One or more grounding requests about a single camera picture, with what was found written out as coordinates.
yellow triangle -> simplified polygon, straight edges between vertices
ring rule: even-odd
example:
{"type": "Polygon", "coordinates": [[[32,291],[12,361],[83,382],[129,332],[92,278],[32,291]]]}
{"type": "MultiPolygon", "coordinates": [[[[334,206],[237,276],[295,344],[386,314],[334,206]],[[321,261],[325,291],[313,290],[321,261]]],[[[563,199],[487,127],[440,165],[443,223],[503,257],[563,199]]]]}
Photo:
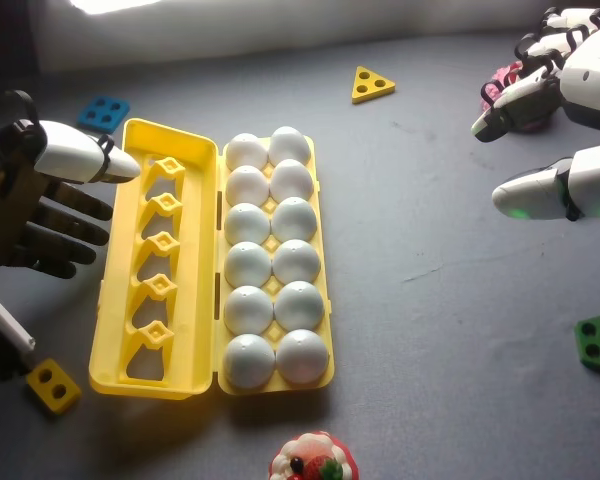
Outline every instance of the yellow triangle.
{"type": "Polygon", "coordinates": [[[372,72],[368,68],[358,67],[353,81],[351,101],[362,103],[367,100],[389,95],[396,91],[396,84],[391,80],[372,72]]]}

egg carton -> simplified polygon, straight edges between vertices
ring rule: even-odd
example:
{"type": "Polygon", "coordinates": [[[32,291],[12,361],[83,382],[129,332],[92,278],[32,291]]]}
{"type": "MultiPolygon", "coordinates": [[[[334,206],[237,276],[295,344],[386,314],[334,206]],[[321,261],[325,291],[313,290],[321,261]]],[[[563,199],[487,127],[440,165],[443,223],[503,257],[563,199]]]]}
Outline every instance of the egg carton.
{"type": "MultiPolygon", "coordinates": [[[[240,389],[224,372],[223,355],[235,335],[224,322],[224,305],[233,287],[224,275],[231,248],[224,232],[231,208],[225,187],[230,170],[225,156],[218,155],[210,139],[141,119],[125,125],[123,149],[141,165],[135,180],[118,186],[109,252],[98,302],[90,381],[105,394],[184,399],[206,391],[217,373],[220,388],[233,395],[320,388],[333,378],[331,302],[327,294],[322,225],[313,141],[306,164],[314,184],[308,202],[317,219],[317,231],[309,241],[318,253],[321,268],[313,282],[324,302],[324,317],[314,332],[324,342],[328,364],[324,374],[309,384],[293,384],[276,370],[255,389],[240,389]],[[175,191],[154,193],[162,179],[173,181],[175,191]],[[143,237],[145,227],[159,217],[171,221],[173,234],[160,231],[143,237]],[[139,280],[138,272],[150,258],[168,260],[170,272],[158,272],[139,280]],[[166,319],[154,319],[138,328],[133,317],[150,299],[163,304],[166,319]],[[128,367],[141,350],[158,352],[161,378],[139,378],[128,367]]],[[[259,139],[268,147],[270,139],[259,139]]],[[[262,169],[271,177],[273,166],[262,169]]],[[[261,206],[271,217],[276,202],[268,198],[261,206]]],[[[280,242],[272,235],[262,247],[273,258],[280,242]]],[[[275,276],[262,286],[275,302],[282,283],[275,276]]],[[[273,350],[287,332],[275,320],[262,333],[273,350]]]]}

white egg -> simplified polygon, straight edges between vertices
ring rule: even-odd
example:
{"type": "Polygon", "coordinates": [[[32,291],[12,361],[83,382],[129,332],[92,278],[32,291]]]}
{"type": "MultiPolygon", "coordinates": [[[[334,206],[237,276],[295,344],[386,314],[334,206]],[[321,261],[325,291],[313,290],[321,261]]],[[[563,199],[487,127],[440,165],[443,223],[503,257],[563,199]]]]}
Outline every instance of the white egg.
{"type": "Polygon", "coordinates": [[[225,375],[238,388],[256,388],[266,383],[275,362],[273,349],[258,335],[237,336],[224,352],[225,375]]]}
{"type": "Polygon", "coordinates": [[[304,240],[288,240],[273,255],[273,274],[282,283],[313,282],[320,273],[320,257],[304,240]]]}
{"type": "Polygon", "coordinates": [[[309,157],[311,157],[309,142],[295,128],[280,127],[271,135],[269,160],[274,167],[288,158],[306,165],[309,157]]]}
{"type": "Polygon", "coordinates": [[[226,161],[229,170],[245,165],[262,170],[267,164],[268,153],[258,137],[250,133],[241,133],[227,144],[226,161]]]}
{"type": "Polygon", "coordinates": [[[261,287],[271,277],[269,255],[257,243],[237,243],[227,253],[224,277],[234,288],[244,285],[261,287]]]}
{"type": "Polygon", "coordinates": [[[273,303],[257,287],[236,288],[224,304],[224,323],[236,335],[260,334],[273,321],[273,303]]]}
{"type": "Polygon", "coordinates": [[[229,174],[226,195],[229,205],[251,203],[260,206],[269,198],[267,177],[256,167],[238,167],[229,174]]]}
{"type": "Polygon", "coordinates": [[[271,196],[280,203],[285,198],[300,197],[309,200],[313,194],[313,180],[309,170],[297,160],[283,160],[271,174],[271,196]]]}
{"type": "Polygon", "coordinates": [[[287,333],[276,352],[280,374],[292,383],[318,380],[329,364],[329,352],[322,339],[310,330],[287,333]]]}
{"type": "Polygon", "coordinates": [[[289,197],[280,202],[271,218],[271,230],[281,242],[309,241],[318,229],[316,214],[309,202],[300,197],[289,197]]]}
{"type": "Polygon", "coordinates": [[[312,284],[291,282],[280,290],[274,312],[276,321],[287,331],[300,328],[313,330],[324,316],[324,303],[320,292],[312,284]]]}
{"type": "Polygon", "coordinates": [[[240,242],[261,244],[271,233],[267,215],[255,205],[239,203],[224,220],[224,236],[231,245],[240,242]]]}

gray table surface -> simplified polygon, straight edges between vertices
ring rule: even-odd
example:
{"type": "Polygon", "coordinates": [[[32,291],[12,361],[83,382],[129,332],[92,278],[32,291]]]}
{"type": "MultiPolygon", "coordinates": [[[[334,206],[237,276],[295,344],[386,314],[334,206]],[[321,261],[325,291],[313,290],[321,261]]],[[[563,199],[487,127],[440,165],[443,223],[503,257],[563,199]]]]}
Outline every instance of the gray table surface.
{"type": "MultiPolygon", "coordinates": [[[[328,430],[364,480],[600,479],[600,376],[573,325],[600,314],[600,220],[515,221],[491,191],[600,142],[558,112],[534,135],[469,133],[480,85],[519,35],[422,38],[27,80],[43,118],[96,94],[225,144],[292,125],[313,137],[336,376],[309,393],[167,402],[88,384],[106,249],[71,281],[0,270],[0,301],[83,388],[41,415],[0,386],[0,479],[264,479],[291,436],[328,430]],[[353,106],[355,68],[397,83],[353,106]]],[[[120,139],[121,129],[116,133],[120,139]]],[[[114,188],[86,188],[113,201],[114,188]]]]}

blue square block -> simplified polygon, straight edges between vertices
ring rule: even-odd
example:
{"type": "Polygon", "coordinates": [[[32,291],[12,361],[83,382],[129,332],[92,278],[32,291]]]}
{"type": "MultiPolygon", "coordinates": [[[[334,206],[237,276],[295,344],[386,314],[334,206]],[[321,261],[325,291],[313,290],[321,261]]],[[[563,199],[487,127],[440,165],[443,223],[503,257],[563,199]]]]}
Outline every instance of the blue square block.
{"type": "Polygon", "coordinates": [[[129,104],[117,98],[96,97],[78,118],[78,126],[102,133],[113,133],[129,113],[129,104]]]}

